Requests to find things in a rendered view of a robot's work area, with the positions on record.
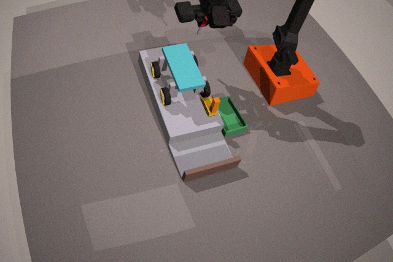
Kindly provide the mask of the small trolley with teal deck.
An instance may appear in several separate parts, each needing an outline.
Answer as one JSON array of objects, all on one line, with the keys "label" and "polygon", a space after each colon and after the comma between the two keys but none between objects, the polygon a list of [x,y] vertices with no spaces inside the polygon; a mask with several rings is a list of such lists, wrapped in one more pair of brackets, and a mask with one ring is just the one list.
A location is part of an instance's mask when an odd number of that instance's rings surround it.
[{"label": "small trolley with teal deck", "polygon": [[198,60],[194,52],[189,50],[187,44],[170,45],[162,47],[164,56],[159,56],[158,61],[152,62],[151,71],[153,78],[160,78],[160,72],[169,67],[173,76],[173,83],[161,88],[161,101],[164,106],[171,104],[171,98],[177,97],[178,92],[193,90],[200,93],[203,98],[209,97],[211,89],[206,77],[202,77]]}]

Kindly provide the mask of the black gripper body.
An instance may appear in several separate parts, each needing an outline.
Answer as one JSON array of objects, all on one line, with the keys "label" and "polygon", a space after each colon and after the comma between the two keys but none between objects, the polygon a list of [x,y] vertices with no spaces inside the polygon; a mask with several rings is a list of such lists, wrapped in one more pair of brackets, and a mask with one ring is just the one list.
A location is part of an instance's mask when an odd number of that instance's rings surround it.
[{"label": "black gripper body", "polygon": [[[192,20],[204,18],[208,15],[205,13],[205,8],[207,6],[223,6],[229,3],[227,10],[231,13],[237,14],[240,17],[242,14],[242,8],[237,0],[199,0],[201,4],[191,5],[190,2],[177,2],[175,5],[176,15],[181,23],[191,22]],[[214,2],[214,3],[213,3]]]}]

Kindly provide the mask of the green tray floor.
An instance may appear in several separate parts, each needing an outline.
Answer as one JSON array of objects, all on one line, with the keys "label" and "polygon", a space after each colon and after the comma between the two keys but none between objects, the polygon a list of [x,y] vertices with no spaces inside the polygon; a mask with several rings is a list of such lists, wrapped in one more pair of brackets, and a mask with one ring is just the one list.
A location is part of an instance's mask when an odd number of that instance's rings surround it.
[{"label": "green tray floor", "polygon": [[218,109],[226,131],[243,127],[229,101],[220,102]]}]

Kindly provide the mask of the grey ramp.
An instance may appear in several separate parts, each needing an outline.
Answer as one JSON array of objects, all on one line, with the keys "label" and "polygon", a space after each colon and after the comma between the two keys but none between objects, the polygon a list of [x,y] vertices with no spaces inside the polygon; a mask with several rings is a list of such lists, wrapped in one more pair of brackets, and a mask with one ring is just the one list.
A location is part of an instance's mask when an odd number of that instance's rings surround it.
[{"label": "grey ramp", "polygon": [[151,63],[164,56],[162,47],[139,51],[141,68],[169,151],[183,182],[236,168],[241,157],[232,157],[222,134],[224,123],[219,114],[208,116],[201,94],[193,90],[178,92],[171,104],[164,106],[161,88],[173,83],[169,67],[153,78]]}]

